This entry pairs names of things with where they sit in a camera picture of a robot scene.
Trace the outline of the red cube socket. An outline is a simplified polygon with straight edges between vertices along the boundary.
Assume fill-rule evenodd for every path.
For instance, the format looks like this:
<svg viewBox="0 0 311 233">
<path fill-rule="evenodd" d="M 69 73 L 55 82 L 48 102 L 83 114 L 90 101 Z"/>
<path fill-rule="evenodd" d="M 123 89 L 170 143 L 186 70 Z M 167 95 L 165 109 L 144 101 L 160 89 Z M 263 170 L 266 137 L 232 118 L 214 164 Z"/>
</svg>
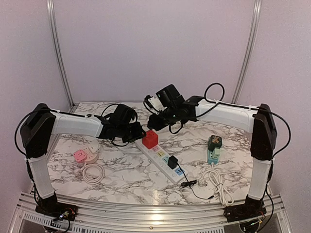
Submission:
<svg viewBox="0 0 311 233">
<path fill-rule="evenodd" d="M 158 134 L 153 130 L 148 130 L 146 135 L 142 138 L 142 144 L 147 148 L 151 149 L 158 145 Z"/>
</svg>

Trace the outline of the white multicolour power strip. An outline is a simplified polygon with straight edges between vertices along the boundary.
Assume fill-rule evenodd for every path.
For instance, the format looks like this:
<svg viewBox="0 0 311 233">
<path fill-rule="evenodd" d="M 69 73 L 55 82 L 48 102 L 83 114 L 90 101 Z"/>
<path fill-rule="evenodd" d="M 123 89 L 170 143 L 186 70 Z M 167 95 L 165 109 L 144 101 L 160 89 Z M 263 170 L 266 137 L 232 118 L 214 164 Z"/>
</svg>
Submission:
<svg viewBox="0 0 311 233">
<path fill-rule="evenodd" d="M 184 178 L 184 174 L 188 171 L 177 165 L 172 169 L 168 166 L 170 155 L 160 145 L 156 145 L 151 149 L 147 149 L 141 141 L 136 141 L 135 145 L 146 157 L 174 184 L 180 183 Z"/>
</svg>

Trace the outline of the black power adapter with cable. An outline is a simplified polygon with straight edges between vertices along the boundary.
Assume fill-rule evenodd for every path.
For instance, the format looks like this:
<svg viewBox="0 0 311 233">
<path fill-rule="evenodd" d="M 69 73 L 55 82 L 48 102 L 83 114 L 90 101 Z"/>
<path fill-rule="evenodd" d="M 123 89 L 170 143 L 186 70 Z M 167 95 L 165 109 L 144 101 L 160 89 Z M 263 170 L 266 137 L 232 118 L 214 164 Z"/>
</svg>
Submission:
<svg viewBox="0 0 311 233">
<path fill-rule="evenodd" d="M 170 156 L 168 158 L 168 166 L 171 168 L 171 169 L 175 169 L 177 168 L 177 170 L 179 171 L 179 173 L 182 173 L 184 178 L 186 179 L 185 182 L 182 182 L 179 186 L 180 189 L 184 189 L 186 187 L 189 187 L 190 190 L 192 191 L 192 193 L 194 194 L 195 197 L 197 197 L 198 199 L 201 199 L 201 200 L 211 200 L 214 198 L 214 195 L 211 195 L 210 197 L 208 198 L 203 198 L 203 197 L 199 197 L 198 195 L 196 195 L 195 191 L 193 190 L 193 186 L 195 184 L 198 183 L 198 180 L 192 180 L 192 181 L 189 181 L 184 170 L 181 168 L 180 164 L 178 163 L 178 159 L 175 157 L 175 156 Z"/>
</svg>

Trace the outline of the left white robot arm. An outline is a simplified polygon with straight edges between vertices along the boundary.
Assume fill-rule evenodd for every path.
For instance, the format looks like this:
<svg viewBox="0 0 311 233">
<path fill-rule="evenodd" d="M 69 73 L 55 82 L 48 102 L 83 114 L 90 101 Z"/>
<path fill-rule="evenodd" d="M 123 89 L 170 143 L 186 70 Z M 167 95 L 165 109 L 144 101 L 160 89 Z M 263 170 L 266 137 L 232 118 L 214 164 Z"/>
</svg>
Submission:
<svg viewBox="0 0 311 233">
<path fill-rule="evenodd" d="M 138 121 L 138 115 L 131 107 L 119 104 L 115 111 L 105 116 L 65 113 L 40 103 L 17 125 L 15 135 L 21 136 L 25 149 L 27 170 L 37 193 L 43 199 L 42 207 L 51 216 L 61 212 L 61 204 L 51 198 L 54 189 L 47 167 L 47 152 L 50 137 L 55 134 L 86 135 L 97 139 L 123 143 L 142 139 L 146 132 Z"/>
</svg>

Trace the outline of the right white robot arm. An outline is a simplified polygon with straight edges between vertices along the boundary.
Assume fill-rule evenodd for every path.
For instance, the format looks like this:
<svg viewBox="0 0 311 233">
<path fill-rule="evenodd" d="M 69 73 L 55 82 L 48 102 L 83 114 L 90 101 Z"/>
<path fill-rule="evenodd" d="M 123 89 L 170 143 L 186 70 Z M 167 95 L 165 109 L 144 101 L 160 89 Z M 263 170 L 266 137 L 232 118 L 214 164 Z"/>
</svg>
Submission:
<svg viewBox="0 0 311 233">
<path fill-rule="evenodd" d="M 170 84 L 156 92 L 155 96 L 147 95 L 143 101 L 152 113 L 147 127 L 159 131 L 180 122 L 189 121 L 214 122 L 239 128 L 252 135 L 251 156 L 253 171 L 246 203 L 241 206 L 244 217 L 252 217 L 259 208 L 258 200 L 264 197 L 270 181 L 272 163 L 278 154 L 275 151 L 277 130 L 274 117 L 283 117 L 271 111 L 267 104 L 258 107 L 225 103 L 222 100 L 210 100 L 206 96 L 192 96 L 188 99 Z"/>
</svg>

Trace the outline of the white plug on pink strip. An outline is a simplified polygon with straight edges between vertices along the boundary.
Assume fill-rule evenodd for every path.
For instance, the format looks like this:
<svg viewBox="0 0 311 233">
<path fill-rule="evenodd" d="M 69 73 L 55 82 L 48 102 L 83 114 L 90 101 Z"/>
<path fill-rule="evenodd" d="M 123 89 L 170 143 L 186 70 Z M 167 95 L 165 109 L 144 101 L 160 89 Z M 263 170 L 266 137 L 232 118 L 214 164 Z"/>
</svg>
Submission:
<svg viewBox="0 0 311 233">
<path fill-rule="evenodd" d="M 91 153 L 97 154 L 101 151 L 101 145 L 98 141 L 92 141 L 89 143 L 88 149 Z"/>
</svg>

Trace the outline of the pink cube socket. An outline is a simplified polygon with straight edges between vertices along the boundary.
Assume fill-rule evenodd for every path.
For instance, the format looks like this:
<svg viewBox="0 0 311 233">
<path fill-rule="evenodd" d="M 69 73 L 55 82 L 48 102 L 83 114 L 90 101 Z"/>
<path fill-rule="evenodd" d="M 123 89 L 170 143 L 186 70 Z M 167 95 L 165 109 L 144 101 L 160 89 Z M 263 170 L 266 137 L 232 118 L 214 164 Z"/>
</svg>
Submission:
<svg viewBox="0 0 311 233">
<path fill-rule="evenodd" d="M 78 150 L 73 154 L 73 158 L 77 163 L 84 163 L 87 159 L 87 155 L 84 150 Z"/>
</svg>

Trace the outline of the pink round power strip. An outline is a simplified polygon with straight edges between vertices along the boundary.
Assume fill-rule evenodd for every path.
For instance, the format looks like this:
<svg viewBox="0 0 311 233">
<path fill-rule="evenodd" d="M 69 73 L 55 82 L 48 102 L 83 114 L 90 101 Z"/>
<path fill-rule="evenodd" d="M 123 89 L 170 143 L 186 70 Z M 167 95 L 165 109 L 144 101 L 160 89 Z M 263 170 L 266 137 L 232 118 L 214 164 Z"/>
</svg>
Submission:
<svg viewBox="0 0 311 233">
<path fill-rule="evenodd" d="M 82 148 L 82 150 L 85 151 L 86 155 L 87 155 L 87 159 L 85 160 L 85 164 L 90 165 L 90 164 L 94 164 L 98 159 L 99 159 L 99 154 L 93 154 L 89 151 L 88 146 Z"/>
</svg>

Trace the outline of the teal power strip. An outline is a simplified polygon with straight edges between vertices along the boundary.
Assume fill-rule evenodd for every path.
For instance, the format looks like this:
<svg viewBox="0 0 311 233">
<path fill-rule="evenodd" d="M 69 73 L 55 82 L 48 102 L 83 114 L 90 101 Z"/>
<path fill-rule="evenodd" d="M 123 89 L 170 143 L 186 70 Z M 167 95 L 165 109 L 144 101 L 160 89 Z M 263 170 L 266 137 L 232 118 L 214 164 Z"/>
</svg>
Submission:
<svg viewBox="0 0 311 233">
<path fill-rule="evenodd" d="M 216 165 L 219 161 L 221 150 L 220 148 L 214 148 L 213 151 L 207 150 L 207 163 Z"/>
</svg>

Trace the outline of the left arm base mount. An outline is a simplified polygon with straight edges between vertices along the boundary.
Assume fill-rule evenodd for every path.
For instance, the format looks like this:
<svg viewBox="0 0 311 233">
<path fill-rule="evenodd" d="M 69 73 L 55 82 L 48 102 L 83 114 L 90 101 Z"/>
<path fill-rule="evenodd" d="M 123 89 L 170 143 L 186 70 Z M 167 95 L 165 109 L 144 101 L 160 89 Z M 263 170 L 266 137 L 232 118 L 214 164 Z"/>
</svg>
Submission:
<svg viewBox="0 0 311 233">
<path fill-rule="evenodd" d="M 78 207 L 76 205 L 59 202 L 58 200 L 43 199 L 38 202 L 35 211 L 46 216 L 51 216 L 55 221 L 74 221 Z"/>
</svg>

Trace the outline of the aluminium front rail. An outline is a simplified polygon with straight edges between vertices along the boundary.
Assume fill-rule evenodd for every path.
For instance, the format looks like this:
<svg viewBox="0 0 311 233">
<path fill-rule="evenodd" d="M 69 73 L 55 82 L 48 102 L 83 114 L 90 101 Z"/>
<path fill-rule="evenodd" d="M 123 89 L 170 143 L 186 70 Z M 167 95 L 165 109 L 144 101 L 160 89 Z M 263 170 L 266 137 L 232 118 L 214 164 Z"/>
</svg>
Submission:
<svg viewBox="0 0 311 233">
<path fill-rule="evenodd" d="M 69 233 L 229 233 L 240 230 L 240 222 L 227 222 L 218 203 L 201 205 L 143 205 L 85 200 L 58 195 L 58 200 L 77 206 Z M 274 216 L 260 233 L 293 233 L 280 195 L 273 196 Z M 26 223 L 65 230 L 66 222 L 50 226 L 52 217 L 35 212 L 33 195 L 21 193 L 9 230 L 21 233 Z"/>
</svg>

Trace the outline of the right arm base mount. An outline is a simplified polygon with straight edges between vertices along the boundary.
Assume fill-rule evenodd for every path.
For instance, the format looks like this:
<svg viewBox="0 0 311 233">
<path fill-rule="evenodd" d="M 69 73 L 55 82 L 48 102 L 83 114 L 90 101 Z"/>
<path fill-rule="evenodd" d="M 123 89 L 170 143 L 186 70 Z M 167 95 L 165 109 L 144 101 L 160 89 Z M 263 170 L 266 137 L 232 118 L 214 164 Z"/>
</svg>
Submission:
<svg viewBox="0 0 311 233">
<path fill-rule="evenodd" d="M 267 213 L 262 200 L 246 197 L 244 204 L 224 208 L 224 217 L 227 222 L 235 222 L 265 215 Z"/>
</svg>

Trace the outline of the left aluminium frame post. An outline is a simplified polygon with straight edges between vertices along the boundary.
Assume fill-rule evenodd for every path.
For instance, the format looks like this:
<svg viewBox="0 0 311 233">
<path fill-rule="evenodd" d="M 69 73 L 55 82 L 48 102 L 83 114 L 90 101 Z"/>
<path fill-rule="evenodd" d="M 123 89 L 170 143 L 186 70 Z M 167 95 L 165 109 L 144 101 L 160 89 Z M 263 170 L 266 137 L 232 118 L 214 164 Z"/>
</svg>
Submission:
<svg viewBox="0 0 311 233">
<path fill-rule="evenodd" d="M 47 0 L 47 10 L 48 10 L 48 15 L 49 15 L 49 22 L 50 22 L 50 28 L 51 28 L 51 34 L 52 34 L 52 42 L 55 50 L 55 56 L 63 84 L 63 88 L 65 91 L 65 95 L 68 101 L 68 104 L 70 108 L 74 107 L 74 101 L 72 97 L 72 93 L 69 87 L 69 81 L 67 78 L 66 74 L 66 69 L 62 57 L 62 52 L 61 52 L 61 46 L 59 42 L 59 36 L 58 36 L 58 31 L 57 31 L 57 23 L 56 23 L 56 15 L 55 15 L 55 10 L 54 10 L 54 1 L 53 0 Z"/>
</svg>

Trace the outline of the aluminium frame post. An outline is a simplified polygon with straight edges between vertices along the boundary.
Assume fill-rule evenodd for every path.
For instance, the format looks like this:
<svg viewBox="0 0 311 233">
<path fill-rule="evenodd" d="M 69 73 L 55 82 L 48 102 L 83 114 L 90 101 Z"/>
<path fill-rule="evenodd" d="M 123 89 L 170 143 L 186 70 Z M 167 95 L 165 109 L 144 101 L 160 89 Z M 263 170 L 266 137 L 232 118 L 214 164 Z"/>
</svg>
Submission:
<svg viewBox="0 0 311 233">
<path fill-rule="evenodd" d="M 49 22 L 50 22 L 50 28 L 51 28 L 51 34 L 52 34 L 52 42 L 55 50 L 55 56 L 63 84 L 63 88 L 65 91 L 65 95 L 68 101 L 68 104 L 70 108 L 74 107 L 74 101 L 72 97 L 72 93 L 69 87 L 69 81 L 67 78 L 66 74 L 66 69 L 62 57 L 62 52 L 61 52 L 61 46 L 59 42 L 59 36 L 58 36 L 58 31 L 57 31 L 57 23 L 56 23 L 56 15 L 55 15 L 55 10 L 54 10 L 54 1 L 53 0 L 47 0 L 47 10 L 48 10 L 48 15 L 49 15 Z"/>
<path fill-rule="evenodd" d="M 242 67 L 240 70 L 238 81 L 235 87 L 235 91 L 231 99 L 231 102 L 234 104 L 238 102 L 239 97 L 242 93 L 243 84 L 246 80 L 248 66 L 249 66 L 252 52 L 253 52 L 253 49 L 256 43 L 256 37 L 257 37 L 259 21 L 260 21 L 261 7 L 262 7 L 262 0 L 255 0 L 245 55 L 244 55 L 244 59 L 242 62 Z"/>
</svg>

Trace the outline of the right aluminium frame post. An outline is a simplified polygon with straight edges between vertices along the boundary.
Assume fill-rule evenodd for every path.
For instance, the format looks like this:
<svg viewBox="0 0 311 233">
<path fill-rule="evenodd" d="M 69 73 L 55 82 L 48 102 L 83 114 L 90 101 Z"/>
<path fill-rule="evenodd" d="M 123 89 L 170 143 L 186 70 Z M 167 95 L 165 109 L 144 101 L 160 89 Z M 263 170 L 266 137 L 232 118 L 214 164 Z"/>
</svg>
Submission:
<svg viewBox="0 0 311 233">
<path fill-rule="evenodd" d="M 242 67 L 240 70 L 238 81 L 235 87 L 235 91 L 231 99 L 231 102 L 234 104 L 238 102 L 239 97 L 242 93 L 243 84 L 246 80 L 248 66 L 249 66 L 252 52 L 253 52 L 253 49 L 256 43 L 256 37 L 257 37 L 259 21 L 260 21 L 261 7 L 262 7 L 262 0 L 255 0 L 245 55 L 244 55 L 244 59 L 242 62 Z"/>
</svg>

